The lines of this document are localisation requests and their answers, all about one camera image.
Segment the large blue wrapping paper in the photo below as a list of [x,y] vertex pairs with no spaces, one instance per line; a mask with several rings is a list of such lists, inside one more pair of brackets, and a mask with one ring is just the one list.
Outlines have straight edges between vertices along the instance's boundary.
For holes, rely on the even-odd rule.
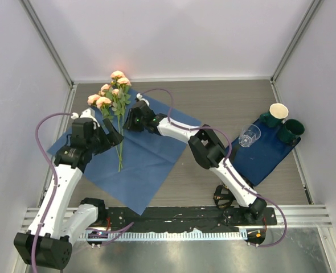
[[141,215],[186,148],[186,143],[167,136],[124,131],[122,170],[117,150],[111,148],[94,156],[83,175]]

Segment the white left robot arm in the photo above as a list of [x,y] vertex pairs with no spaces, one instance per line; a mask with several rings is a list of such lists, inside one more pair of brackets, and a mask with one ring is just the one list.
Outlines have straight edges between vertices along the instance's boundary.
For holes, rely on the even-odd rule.
[[69,220],[64,216],[92,157],[117,146],[123,138],[109,119],[99,122],[80,117],[73,121],[69,143],[55,153],[53,178],[37,215],[27,231],[14,238],[15,248],[33,272],[38,267],[63,270],[80,234],[91,224],[100,227],[106,223],[105,202],[97,198],[83,199]]

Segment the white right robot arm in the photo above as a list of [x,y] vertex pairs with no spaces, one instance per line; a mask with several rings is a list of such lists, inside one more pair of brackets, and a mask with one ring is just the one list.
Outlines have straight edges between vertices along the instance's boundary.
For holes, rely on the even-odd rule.
[[214,194],[216,206],[228,210],[233,201],[239,205],[239,216],[254,225],[264,218],[267,202],[244,181],[229,160],[228,152],[209,125],[201,127],[180,123],[169,115],[156,114],[147,100],[138,100],[128,111],[124,129],[171,137],[186,143],[195,161],[204,169],[213,172],[221,181]]

